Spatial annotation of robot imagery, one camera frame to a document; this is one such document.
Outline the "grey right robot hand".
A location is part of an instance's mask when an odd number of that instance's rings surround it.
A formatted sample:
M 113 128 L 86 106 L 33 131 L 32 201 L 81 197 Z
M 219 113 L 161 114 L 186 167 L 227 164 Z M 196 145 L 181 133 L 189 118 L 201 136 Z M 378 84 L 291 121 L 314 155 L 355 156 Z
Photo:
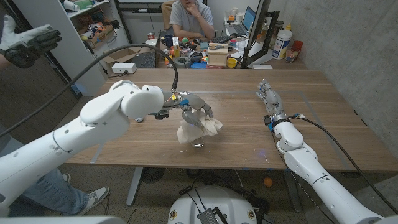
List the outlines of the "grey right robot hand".
M 272 121 L 276 122 L 282 119 L 287 119 L 282 99 L 279 94 L 271 88 L 271 85 L 266 79 L 259 83 L 256 95 L 264 102 L 266 110 Z

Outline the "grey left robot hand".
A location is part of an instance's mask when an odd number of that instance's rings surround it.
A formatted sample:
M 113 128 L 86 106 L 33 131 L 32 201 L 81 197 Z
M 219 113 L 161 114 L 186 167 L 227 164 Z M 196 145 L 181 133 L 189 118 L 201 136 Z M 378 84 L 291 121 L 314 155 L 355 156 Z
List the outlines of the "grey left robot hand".
M 182 118 L 189 124 L 199 128 L 203 127 L 202 122 L 192 113 L 192 109 L 201 111 L 205 110 L 205 114 L 210 118 L 213 117 L 212 108 L 199 96 L 188 92 L 172 91 L 170 96 L 164 93 L 164 108 L 180 108 L 183 110 Z

